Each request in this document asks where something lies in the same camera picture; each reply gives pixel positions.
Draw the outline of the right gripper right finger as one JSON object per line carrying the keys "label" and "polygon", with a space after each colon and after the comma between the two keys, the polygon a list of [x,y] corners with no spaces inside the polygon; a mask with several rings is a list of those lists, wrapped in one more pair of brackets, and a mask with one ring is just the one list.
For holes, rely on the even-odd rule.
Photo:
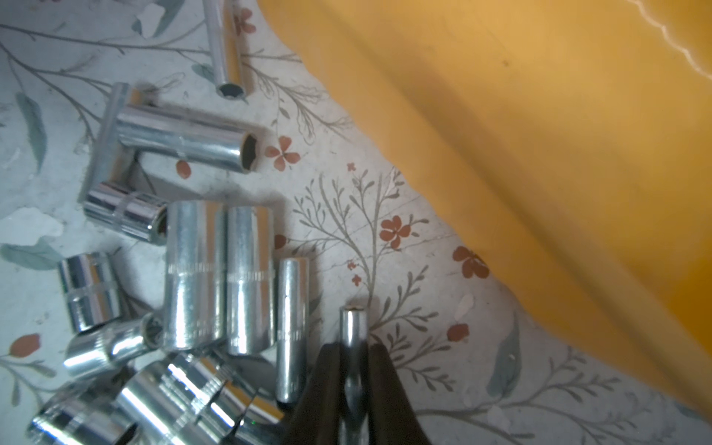
{"label": "right gripper right finger", "polygon": [[382,344],[369,347],[367,394],[370,444],[431,444]]}

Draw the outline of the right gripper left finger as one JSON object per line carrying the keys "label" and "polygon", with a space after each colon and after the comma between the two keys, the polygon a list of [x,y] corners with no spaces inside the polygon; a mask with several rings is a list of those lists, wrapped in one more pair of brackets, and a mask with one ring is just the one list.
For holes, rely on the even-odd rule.
{"label": "right gripper left finger", "polygon": [[333,445],[339,441],[340,351],[339,343],[322,346],[282,444]]}

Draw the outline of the thin silver socket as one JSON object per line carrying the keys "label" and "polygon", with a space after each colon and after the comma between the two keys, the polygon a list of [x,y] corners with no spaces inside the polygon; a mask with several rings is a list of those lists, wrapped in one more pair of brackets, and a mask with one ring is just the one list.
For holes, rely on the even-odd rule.
{"label": "thin silver socket", "polygon": [[83,204],[89,192],[104,182],[124,183],[135,161],[135,150],[119,141],[118,117],[128,105],[141,104],[141,93],[129,83],[115,83],[92,146],[90,161],[77,202]]}
{"label": "thin silver socket", "polygon": [[339,346],[341,370],[340,444],[362,444],[368,415],[368,313],[363,306],[340,309]]}

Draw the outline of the slim long silver socket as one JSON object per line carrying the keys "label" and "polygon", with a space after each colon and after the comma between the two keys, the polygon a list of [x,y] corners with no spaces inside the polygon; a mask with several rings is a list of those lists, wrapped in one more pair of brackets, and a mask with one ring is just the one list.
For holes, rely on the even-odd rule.
{"label": "slim long silver socket", "polygon": [[297,404],[307,380],[309,260],[280,261],[277,280],[276,398]]}

